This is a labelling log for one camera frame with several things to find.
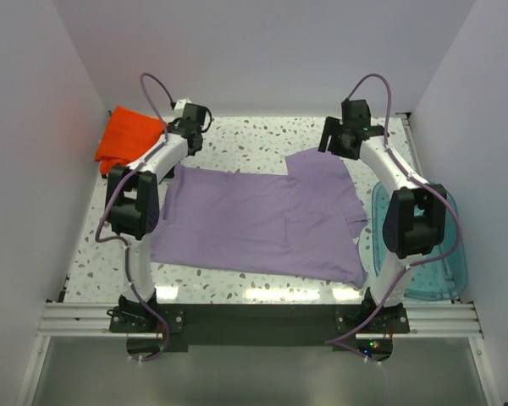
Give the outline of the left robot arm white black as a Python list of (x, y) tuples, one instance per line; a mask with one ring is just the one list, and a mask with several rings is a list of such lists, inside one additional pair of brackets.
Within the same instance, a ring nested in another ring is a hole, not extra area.
[(202, 149), (203, 135), (213, 120), (208, 107), (188, 99), (177, 101), (173, 114), (167, 122), (118, 107), (97, 152), (108, 171), (102, 220), (123, 242), (126, 256), (119, 305), (139, 303), (131, 308), (128, 320), (140, 332), (151, 331), (158, 322), (150, 254), (160, 214), (158, 185), (173, 175), (178, 163)]

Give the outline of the lilac polo shirt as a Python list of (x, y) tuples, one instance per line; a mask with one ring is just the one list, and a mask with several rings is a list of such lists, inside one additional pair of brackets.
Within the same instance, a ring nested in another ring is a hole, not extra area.
[(309, 149), (285, 175), (176, 166), (151, 259), (351, 283), (367, 278), (356, 239), (367, 215), (344, 162)]

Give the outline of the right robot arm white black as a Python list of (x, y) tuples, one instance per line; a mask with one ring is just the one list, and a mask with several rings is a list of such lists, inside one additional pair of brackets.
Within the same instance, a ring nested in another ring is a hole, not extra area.
[(411, 266), (426, 259), (444, 239), (445, 188), (430, 186), (400, 157), (389, 142), (387, 129), (371, 123), (365, 100), (346, 98), (341, 102), (340, 118), (325, 118), (318, 150), (363, 162), (389, 196), (382, 231), (386, 255), (369, 289), (373, 304), (360, 312), (362, 326), (380, 332), (390, 322), (386, 307), (403, 300)]

